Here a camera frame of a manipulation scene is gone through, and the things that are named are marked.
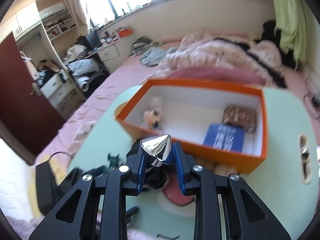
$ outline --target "cabinet door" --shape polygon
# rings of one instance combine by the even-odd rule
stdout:
[[[2,42],[11,32],[16,39],[20,35],[20,30],[17,22],[16,15],[12,16],[5,23],[0,26],[0,42]]]
[[[36,2],[30,3],[25,8],[17,12],[17,21],[21,33],[27,31],[30,27],[40,22]]]

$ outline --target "blue box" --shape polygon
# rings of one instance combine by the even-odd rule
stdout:
[[[226,124],[210,124],[203,145],[229,152],[242,152],[244,129]]]

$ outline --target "orange container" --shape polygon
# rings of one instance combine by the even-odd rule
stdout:
[[[267,158],[268,123],[261,89],[231,82],[149,80],[116,116],[132,138],[159,135],[143,120],[144,112],[151,110],[152,97],[163,101],[160,126],[164,133],[169,133],[173,141],[180,141],[186,153],[243,173],[252,172]],[[256,109],[256,131],[246,133],[242,153],[202,145],[209,125],[222,123],[223,111],[229,105]]]
[[[125,29],[125,30],[118,31],[118,34],[119,34],[119,37],[120,37],[120,38],[129,36],[129,35],[131,35],[132,33],[133,33],[132,29]]]

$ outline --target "green curtain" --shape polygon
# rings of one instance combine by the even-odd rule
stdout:
[[[293,49],[296,62],[305,63],[307,57],[306,19],[301,0],[273,0],[276,29],[281,30],[280,48],[284,53]]]

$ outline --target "yellow object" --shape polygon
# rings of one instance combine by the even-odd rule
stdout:
[[[40,159],[40,162],[44,163],[47,160],[49,160],[49,158],[49,155],[45,155]],[[57,184],[59,185],[65,179],[67,173],[64,169],[61,168],[61,165],[55,159],[50,160],[50,166],[56,177]],[[42,213],[40,212],[38,207],[38,200],[36,194],[36,168],[33,168],[33,170],[31,171],[31,178],[28,185],[28,198],[34,218],[39,218],[40,216],[42,216]]]

